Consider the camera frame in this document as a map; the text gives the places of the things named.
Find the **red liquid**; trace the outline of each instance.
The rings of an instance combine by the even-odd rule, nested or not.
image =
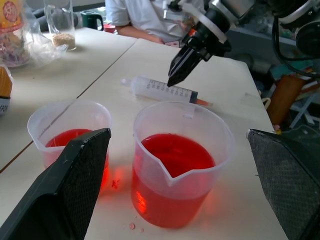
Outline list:
[[[71,129],[60,133],[52,138],[46,145],[46,148],[66,146],[72,139],[75,139],[83,134],[89,133],[89,129]]]
[[[52,147],[63,147],[66,146],[72,139],[75,139],[83,134],[89,133],[91,130],[89,129],[71,129],[65,132],[60,133],[59,135],[52,138],[46,145],[46,148],[52,148]],[[49,167],[52,163],[54,163],[57,158],[59,157],[61,151],[54,152],[54,153],[47,153],[45,156],[45,168]],[[102,183],[101,187],[103,187],[108,179],[108,161],[109,156],[106,156],[105,159],[105,166],[103,170],[103,177],[102,177]]]
[[[142,141],[143,146],[159,158],[175,178],[192,169],[215,166],[214,159],[200,144],[175,134],[156,134]],[[173,199],[159,195],[148,188],[133,169],[131,198],[135,209],[149,223],[163,228],[179,228],[196,215],[208,192],[190,199]]]

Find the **plastic bag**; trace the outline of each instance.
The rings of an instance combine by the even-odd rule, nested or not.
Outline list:
[[[67,45],[54,47],[24,0],[0,0],[0,64],[40,68],[58,59]]]

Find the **textured black pad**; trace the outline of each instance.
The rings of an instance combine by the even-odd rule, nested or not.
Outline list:
[[[70,141],[0,228],[1,240],[83,240],[100,191],[110,129]]]
[[[288,239],[319,240],[320,158],[275,134],[250,130],[248,140],[263,192]]]

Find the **person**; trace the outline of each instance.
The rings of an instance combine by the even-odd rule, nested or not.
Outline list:
[[[181,24],[163,18],[166,0],[105,0],[106,19],[118,34],[164,44],[180,40]],[[204,12],[204,0],[190,0]]]

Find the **syringe tip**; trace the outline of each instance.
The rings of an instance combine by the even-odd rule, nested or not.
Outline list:
[[[124,78],[124,79],[121,80],[121,84],[122,85],[126,85],[126,86],[130,86],[131,82],[132,82],[131,79],[125,79]]]
[[[214,105],[213,103],[210,103],[201,99],[197,99],[195,103],[202,106],[206,106],[206,107],[212,107]]]

